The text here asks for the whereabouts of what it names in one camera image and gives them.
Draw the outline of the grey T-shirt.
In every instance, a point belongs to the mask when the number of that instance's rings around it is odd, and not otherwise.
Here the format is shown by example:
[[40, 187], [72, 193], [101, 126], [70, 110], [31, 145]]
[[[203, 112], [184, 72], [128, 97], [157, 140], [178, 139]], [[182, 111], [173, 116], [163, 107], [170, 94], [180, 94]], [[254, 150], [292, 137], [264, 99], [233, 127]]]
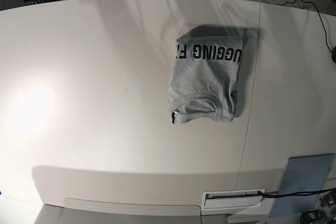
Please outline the grey T-shirt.
[[233, 120], [243, 49], [241, 37], [192, 37], [176, 41], [169, 86], [169, 114], [174, 124], [199, 118]]

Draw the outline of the blue-grey board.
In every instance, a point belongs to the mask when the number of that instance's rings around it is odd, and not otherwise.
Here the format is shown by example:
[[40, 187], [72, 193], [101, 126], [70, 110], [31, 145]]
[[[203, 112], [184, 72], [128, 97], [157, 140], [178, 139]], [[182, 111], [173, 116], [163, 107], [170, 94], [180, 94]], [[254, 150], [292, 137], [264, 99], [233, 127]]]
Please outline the blue-grey board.
[[[279, 195], [300, 191], [321, 190], [334, 160], [334, 154], [298, 156], [288, 159], [277, 190]], [[292, 216], [307, 212], [315, 206], [317, 196], [289, 196], [274, 201], [270, 218]]]

